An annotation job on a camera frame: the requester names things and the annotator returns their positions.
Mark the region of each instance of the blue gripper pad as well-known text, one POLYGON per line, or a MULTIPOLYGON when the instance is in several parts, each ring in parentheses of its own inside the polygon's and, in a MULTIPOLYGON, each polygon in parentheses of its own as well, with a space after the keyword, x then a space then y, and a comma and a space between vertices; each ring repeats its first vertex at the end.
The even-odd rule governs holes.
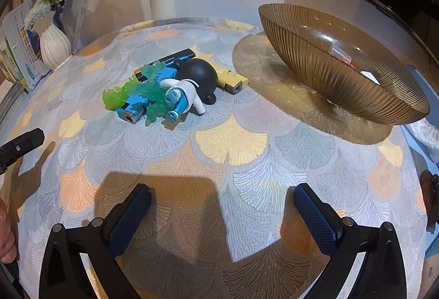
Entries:
POLYGON ((110 227, 108 231, 110 256, 117 257, 124 254, 150 205, 150 189, 144 184, 137 184, 125 201, 117 204, 107 215, 105 220, 110 227))
POLYGON ((294 206, 311 232, 320 252, 324 255, 333 256, 337 252, 337 233, 328 220, 326 220, 317 204, 312 200, 306 191, 306 187, 309 186, 307 184, 296 186, 293 194, 294 206))

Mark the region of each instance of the toy arm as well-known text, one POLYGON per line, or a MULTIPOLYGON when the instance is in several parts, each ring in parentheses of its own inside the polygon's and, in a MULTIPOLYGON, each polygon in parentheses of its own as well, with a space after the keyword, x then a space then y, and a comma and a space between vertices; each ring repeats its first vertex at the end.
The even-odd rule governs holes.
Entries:
POLYGON ((206 109, 203 105, 203 103, 201 102, 200 97, 197 95, 196 98, 194 99, 194 103, 193 106, 195 107, 195 109, 197 110, 197 112, 202 115, 203 113, 206 112, 206 109))
POLYGON ((174 78, 166 78, 160 81, 160 87, 162 89, 169 89, 170 87, 176 86, 180 82, 180 80, 175 80, 174 78))

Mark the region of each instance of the table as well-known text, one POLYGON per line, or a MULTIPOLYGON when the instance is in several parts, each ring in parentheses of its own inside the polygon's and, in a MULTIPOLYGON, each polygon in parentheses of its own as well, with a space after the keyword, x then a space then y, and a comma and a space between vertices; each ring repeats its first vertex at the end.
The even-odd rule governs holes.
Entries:
POLYGON ((142 298, 303 295, 328 258, 286 197, 301 182, 340 216, 393 222, 408 298, 418 295, 427 216, 400 127, 359 119, 297 83, 257 27, 180 18, 111 33, 49 77, 10 138, 35 127, 45 132, 43 146, 10 167, 3 185, 32 298, 52 226, 105 216, 137 183, 152 188, 153 205, 118 262, 142 298), (104 108, 104 89, 188 47, 235 68, 249 87, 237 95, 217 89, 205 115, 189 113, 175 127, 133 125, 104 108))

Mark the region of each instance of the ribbed ceramic vase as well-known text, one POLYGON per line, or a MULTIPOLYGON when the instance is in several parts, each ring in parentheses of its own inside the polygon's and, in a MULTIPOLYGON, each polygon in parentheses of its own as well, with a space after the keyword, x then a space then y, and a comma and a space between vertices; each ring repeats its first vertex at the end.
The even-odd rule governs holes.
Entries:
POLYGON ((72 44, 69 38, 53 23, 41 35, 40 45, 43 61, 52 70, 72 55, 72 44))

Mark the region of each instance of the brown translucent bowl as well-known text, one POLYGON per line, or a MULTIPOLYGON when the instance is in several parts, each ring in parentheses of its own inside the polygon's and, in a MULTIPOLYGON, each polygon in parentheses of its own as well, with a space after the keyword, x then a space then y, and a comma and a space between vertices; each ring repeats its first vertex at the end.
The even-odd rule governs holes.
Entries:
POLYGON ((292 4, 264 4, 259 14, 280 58, 321 96, 347 111, 382 124, 419 121, 430 112, 421 86, 387 48, 332 15, 292 4), (352 65, 330 55, 335 44, 352 65), (360 71, 371 72, 380 85, 360 71))

